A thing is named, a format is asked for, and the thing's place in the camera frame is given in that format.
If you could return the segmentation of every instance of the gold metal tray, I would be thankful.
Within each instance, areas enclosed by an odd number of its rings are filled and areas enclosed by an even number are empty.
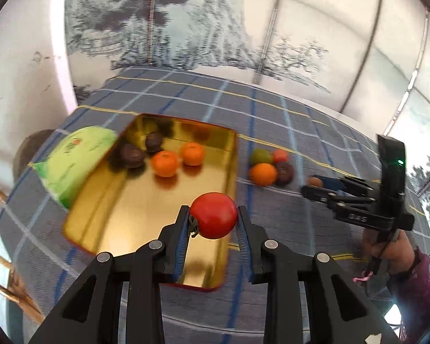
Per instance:
[[[125,140],[145,151],[148,133],[166,125],[162,148],[178,152],[185,142],[205,145],[201,167],[181,166],[172,178],[157,177],[148,157],[139,172],[118,168],[113,156]],[[136,251],[172,224],[182,205],[201,194],[219,191],[233,200],[236,192],[236,132],[192,120],[139,115],[87,178],[63,227],[67,239],[94,255]],[[229,235],[209,240],[191,238],[180,284],[214,289],[224,280]]]

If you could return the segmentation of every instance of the orange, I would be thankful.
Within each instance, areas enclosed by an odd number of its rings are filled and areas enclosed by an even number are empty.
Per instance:
[[[287,161],[288,160],[288,153],[284,150],[274,150],[272,153],[272,159],[274,160],[274,163],[278,163],[280,161]]]
[[[272,164],[259,163],[249,171],[250,180],[259,186],[272,185],[277,179],[277,170]]]
[[[177,173],[178,155],[173,151],[160,151],[151,158],[151,166],[160,177],[172,177]]]
[[[180,155],[185,165],[201,165],[205,158],[205,147],[197,142],[187,142],[181,147]]]

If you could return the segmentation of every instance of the yellow stripe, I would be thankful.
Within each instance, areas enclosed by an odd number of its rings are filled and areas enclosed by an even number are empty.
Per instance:
[[[229,249],[233,249],[235,251],[239,251],[240,250],[239,245],[236,244],[236,243],[228,243],[228,248]],[[336,261],[340,261],[340,260],[352,260],[352,261],[355,261],[355,262],[368,262],[367,260],[361,259],[359,257],[355,257],[352,254],[334,255],[334,256],[331,256],[331,257],[333,259],[335,259]]]
[[[114,110],[114,109],[104,109],[103,107],[89,106],[87,104],[82,104],[82,105],[78,106],[77,108],[78,109],[89,109],[89,110],[100,111],[100,112],[110,112],[110,113],[115,113],[115,114],[128,114],[128,115],[135,115],[135,116],[140,115],[140,113],[135,112],[135,111],[121,111],[121,110]],[[344,171],[342,171],[342,170],[340,170],[338,168],[334,168],[334,167],[332,167],[329,164],[322,163],[320,161],[316,161],[315,159],[312,159],[310,156],[304,155],[304,154],[302,154],[302,153],[300,153],[298,151],[291,150],[291,149],[286,148],[284,146],[276,145],[275,143],[270,143],[270,142],[263,141],[263,140],[260,140],[260,139],[257,139],[257,138],[251,138],[251,137],[245,136],[243,134],[239,134],[239,133],[237,134],[237,136],[239,138],[242,138],[242,139],[246,140],[246,141],[252,141],[252,142],[259,143],[260,145],[269,146],[269,147],[272,147],[272,148],[278,148],[280,150],[285,150],[285,151],[288,151],[291,154],[301,155],[303,158],[306,158],[306,159],[308,159],[308,160],[310,160],[310,161],[314,162],[315,164],[318,164],[318,165],[320,165],[322,167],[331,169],[332,171],[341,173],[342,175],[346,175],[346,176],[349,176],[349,177],[356,177],[354,175],[351,175],[350,173],[344,172]],[[413,206],[410,206],[410,207],[413,210],[415,210],[417,213],[425,216],[425,213],[420,212],[418,209],[414,208]]]
[[[419,211],[417,208],[414,208],[412,205],[410,205],[411,209],[413,209],[414,211],[416,211],[419,215],[425,216],[425,213]]]
[[[239,245],[237,245],[235,243],[228,243],[228,248],[234,249],[235,251],[240,251]]]
[[[320,161],[316,161],[315,159],[312,159],[310,156],[304,155],[304,154],[302,154],[302,153],[300,153],[298,151],[291,150],[291,149],[286,148],[284,146],[280,146],[280,145],[276,145],[275,143],[270,143],[270,142],[267,142],[267,141],[259,140],[257,138],[248,137],[248,136],[245,136],[243,134],[237,134],[237,136],[239,138],[242,138],[242,139],[247,140],[247,141],[253,141],[253,142],[259,143],[260,145],[264,145],[264,146],[269,146],[269,147],[273,147],[273,148],[278,148],[278,149],[281,149],[281,150],[285,150],[285,151],[288,151],[291,154],[298,154],[298,155],[302,156],[303,158],[306,158],[306,159],[314,162],[315,164],[321,165],[322,167],[331,169],[331,170],[333,170],[335,172],[338,172],[338,173],[341,173],[343,175],[347,175],[347,176],[350,176],[350,177],[356,177],[354,175],[351,175],[350,173],[344,172],[344,171],[342,171],[342,170],[340,170],[338,168],[334,168],[334,167],[332,167],[329,164],[322,163]]]
[[[147,79],[147,78],[142,78],[142,77],[125,77],[125,76],[117,76],[116,78],[117,79],[126,79],[126,80],[144,80],[144,81],[153,81],[153,82],[167,82],[167,83],[170,83],[170,84],[187,85],[189,87],[195,87],[195,88],[205,89],[205,90],[210,90],[210,91],[216,91],[216,92],[220,91],[220,89],[215,89],[215,88],[210,88],[210,87],[204,87],[203,85],[189,84],[189,83],[186,83],[186,82],[179,82],[179,81],[173,81],[173,80],[156,80],[156,79]],[[225,93],[225,94],[232,95],[232,96],[242,97],[242,98],[249,99],[251,101],[255,101],[255,102],[258,102],[258,103],[266,104],[268,106],[275,107],[276,109],[279,109],[279,110],[282,110],[282,111],[286,110],[286,111],[288,111],[288,112],[290,112],[292,114],[295,114],[295,115],[301,115],[301,116],[305,116],[306,118],[310,118],[309,115],[303,114],[301,112],[287,110],[287,109],[284,109],[283,107],[277,106],[275,104],[272,104],[272,103],[269,103],[269,102],[265,102],[265,101],[261,101],[259,99],[251,98],[251,97],[246,96],[244,94],[234,93],[232,91],[226,91],[226,90],[223,90],[222,92]],[[318,122],[316,120],[314,120],[314,121],[317,122],[317,123],[323,124],[325,126],[328,126],[325,123]]]
[[[348,256],[343,256],[343,257],[333,257],[333,259],[335,259],[335,261],[352,260],[355,262],[368,262],[365,259],[360,259],[358,257],[354,257],[353,255],[348,255]]]

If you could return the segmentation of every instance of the brown chocolate ball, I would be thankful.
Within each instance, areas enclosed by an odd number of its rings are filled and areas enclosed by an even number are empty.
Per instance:
[[[161,151],[162,140],[163,137],[161,133],[152,132],[150,134],[147,134],[147,137],[145,138],[145,146],[147,148],[147,153],[155,154],[158,151]]]
[[[317,177],[309,177],[307,179],[307,184],[310,186],[317,186],[317,187],[323,187],[323,182],[321,179],[317,178]]]
[[[145,153],[128,142],[121,146],[120,158],[126,168],[138,168],[145,163]]]
[[[277,179],[275,181],[277,186],[285,186],[293,181],[294,169],[290,163],[279,161],[275,164],[275,168],[277,170]]]

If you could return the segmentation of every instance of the green snack bag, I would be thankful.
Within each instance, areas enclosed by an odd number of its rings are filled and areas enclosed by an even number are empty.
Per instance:
[[[86,177],[115,143],[114,131],[88,126],[69,134],[46,161],[32,164],[49,194],[70,208]]]

